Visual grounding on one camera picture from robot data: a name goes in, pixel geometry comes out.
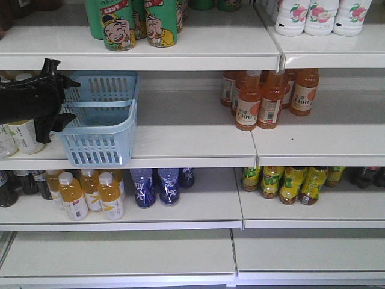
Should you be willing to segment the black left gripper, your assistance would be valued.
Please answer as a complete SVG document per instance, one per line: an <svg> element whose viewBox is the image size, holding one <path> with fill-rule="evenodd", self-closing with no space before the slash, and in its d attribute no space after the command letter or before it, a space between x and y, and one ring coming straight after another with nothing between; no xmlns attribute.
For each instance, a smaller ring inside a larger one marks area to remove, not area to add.
<svg viewBox="0 0 385 289"><path fill-rule="evenodd" d="M61 113L64 89L80 87L76 82L57 72L61 61L45 58L42 76L24 81L1 84L1 123L34 119L35 140L49 143L49 134L62 132L77 116Z"/></svg>

